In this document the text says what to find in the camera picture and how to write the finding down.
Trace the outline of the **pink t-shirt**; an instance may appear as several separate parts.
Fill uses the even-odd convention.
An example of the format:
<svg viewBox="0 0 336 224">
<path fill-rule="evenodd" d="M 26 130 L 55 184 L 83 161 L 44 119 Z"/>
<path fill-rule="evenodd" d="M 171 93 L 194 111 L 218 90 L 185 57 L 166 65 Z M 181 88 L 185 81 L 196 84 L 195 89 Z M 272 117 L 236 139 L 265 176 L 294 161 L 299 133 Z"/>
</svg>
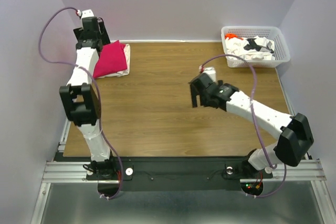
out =
<svg viewBox="0 0 336 224">
<path fill-rule="evenodd" d="M 124 48 L 125 44 L 121 44 L 118 40 L 104 45 L 95 65 L 93 77 L 96 79 L 127 70 L 128 65 Z"/>
</svg>

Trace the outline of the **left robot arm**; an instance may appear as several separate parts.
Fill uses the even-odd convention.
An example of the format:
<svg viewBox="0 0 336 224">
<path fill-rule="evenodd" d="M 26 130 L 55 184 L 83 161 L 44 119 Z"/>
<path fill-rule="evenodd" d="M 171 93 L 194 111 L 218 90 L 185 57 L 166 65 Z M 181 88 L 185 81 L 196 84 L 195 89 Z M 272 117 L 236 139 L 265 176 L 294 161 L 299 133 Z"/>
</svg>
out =
<svg viewBox="0 0 336 224">
<path fill-rule="evenodd" d="M 90 151 L 91 162 L 83 167 L 88 180 L 111 180 L 117 166 L 100 127 L 101 104 L 93 88 L 93 72 L 108 35 L 103 21 L 82 15 L 82 26 L 74 29 L 77 59 L 73 73 L 59 94 L 69 121 L 82 133 Z"/>
</svg>

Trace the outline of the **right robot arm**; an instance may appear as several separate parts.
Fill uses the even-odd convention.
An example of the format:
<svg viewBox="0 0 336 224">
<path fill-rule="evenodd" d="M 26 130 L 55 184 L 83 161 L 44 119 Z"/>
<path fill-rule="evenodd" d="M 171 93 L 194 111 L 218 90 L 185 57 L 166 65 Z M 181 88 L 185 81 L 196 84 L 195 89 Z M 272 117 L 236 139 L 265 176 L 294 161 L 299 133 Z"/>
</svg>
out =
<svg viewBox="0 0 336 224">
<path fill-rule="evenodd" d="M 313 145 L 313 135 L 307 117 L 276 111 L 249 96 L 237 87 L 213 78 L 203 72 L 190 82 L 192 106 L 222 109 L 255 123 L 268 132 L 276 142 L 262 146 L 248 154 L 242 163 L 244 175 L 253 177 L 271 165 L 285 164 L 296 167 Z"/>
</svg>

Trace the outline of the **folded white t-shirt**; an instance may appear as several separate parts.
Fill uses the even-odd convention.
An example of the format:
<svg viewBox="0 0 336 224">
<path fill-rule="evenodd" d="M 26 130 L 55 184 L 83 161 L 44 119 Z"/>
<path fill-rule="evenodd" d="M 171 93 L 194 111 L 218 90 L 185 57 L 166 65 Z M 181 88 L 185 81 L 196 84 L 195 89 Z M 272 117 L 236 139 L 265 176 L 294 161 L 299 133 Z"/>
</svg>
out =
<svg viewBox="0 0 336 224">
<path fill-rule="evenodd" d="M 95 78 L 123 77 L 130 73 L 131 48 L 118 40 L 105 45 L 94 69 Z"/>
</svg>

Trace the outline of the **white crumpled shirt in basket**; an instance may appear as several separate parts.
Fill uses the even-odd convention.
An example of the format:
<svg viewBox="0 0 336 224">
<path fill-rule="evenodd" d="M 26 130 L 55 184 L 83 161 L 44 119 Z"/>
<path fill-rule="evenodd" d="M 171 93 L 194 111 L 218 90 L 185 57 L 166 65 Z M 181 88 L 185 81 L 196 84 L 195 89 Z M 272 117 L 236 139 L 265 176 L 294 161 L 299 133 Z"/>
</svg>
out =
<svg viewBox="0 0 336 224">
<path fill-rule="evenodd" d="M 275 42 L 266 37 L 245 38 L 226 34 L 225 46 L 228 54 L 245 60 L 275 60 Z"/>
</svg>

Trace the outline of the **orange garment in basket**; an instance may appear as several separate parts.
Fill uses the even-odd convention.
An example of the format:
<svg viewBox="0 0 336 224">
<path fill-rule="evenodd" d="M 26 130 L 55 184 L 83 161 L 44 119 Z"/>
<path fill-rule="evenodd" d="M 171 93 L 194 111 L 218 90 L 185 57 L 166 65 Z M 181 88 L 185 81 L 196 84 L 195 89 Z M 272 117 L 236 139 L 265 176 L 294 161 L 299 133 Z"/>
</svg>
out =
<svg viewBox="0 0 336 224">
<path fill-rule="evenodd" d="M 225 39 L 232 39 L 232 38 L 238 38 L 238 36 L 236 34 L 232 34 L 232 33 L 226 33 L 225 34 Z"/>
</svg>

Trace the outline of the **black white garment in basket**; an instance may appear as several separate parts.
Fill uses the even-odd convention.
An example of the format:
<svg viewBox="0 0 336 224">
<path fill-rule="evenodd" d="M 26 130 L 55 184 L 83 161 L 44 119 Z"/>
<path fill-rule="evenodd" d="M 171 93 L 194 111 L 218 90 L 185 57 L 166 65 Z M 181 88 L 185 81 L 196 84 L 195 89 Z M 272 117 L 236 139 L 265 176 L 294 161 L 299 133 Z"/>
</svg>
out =
<svg viewBox="0 0 336 224">
<path fill-rule="evenodd" d="M 249 51 L 249 50 L 260 51 L 260 50 L 261 50 L 261 46 L 258 45 L 258 44 L 255 42 L 255 38 L 248 38 L 248 39 L 247 39 L 247 44 L 244 46 L 244 49 L 245 49 L 246 51 Z"/>
</svg>

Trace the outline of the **white plastic basket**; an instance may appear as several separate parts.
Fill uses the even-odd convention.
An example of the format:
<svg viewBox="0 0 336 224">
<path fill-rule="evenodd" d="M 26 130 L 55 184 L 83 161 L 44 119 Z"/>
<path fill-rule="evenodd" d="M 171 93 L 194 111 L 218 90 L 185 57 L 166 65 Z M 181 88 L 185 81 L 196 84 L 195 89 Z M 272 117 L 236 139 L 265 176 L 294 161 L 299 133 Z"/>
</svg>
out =
<svg viewBox="0 0 336 224">
<path fill-rule="evenodd" d="M 290 61 L 281 30 L 271 26 L 224 26 L 222 44 L 230 68 L 275 68 Z"/>
</svg>

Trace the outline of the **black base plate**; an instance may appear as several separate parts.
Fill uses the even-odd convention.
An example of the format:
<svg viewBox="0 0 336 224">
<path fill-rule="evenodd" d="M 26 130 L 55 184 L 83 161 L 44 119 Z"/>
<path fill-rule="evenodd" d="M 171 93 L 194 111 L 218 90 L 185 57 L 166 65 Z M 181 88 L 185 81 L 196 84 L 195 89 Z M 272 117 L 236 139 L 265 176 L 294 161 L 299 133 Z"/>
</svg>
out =
<svg viewBox="0 0 336 224">
<path fill-rule="evenodd" d="M 246 156 L 123 157 L 84 164 L 87 180 L 123 191 L 241 190 L 242 180 L 272 178 L 255 170 Z"/>
</svg>

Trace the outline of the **aluminium frame rail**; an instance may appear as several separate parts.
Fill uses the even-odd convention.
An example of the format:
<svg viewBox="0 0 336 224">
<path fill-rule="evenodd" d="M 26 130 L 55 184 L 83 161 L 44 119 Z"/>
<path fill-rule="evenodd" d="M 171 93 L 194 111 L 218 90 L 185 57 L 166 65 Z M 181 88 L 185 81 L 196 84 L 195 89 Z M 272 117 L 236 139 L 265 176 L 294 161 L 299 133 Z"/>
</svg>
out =
<svg viewBox="0 0 336 224">
<path fill-rule="evenodd" d="M 93 183 L 87 180 L 84 162 L 48 162 L 43 183 Z M 318 160 L 303 160 L 297 167 L 287 167 L 286 181 L 326 181 L 322 164 Z"/>
</svg>

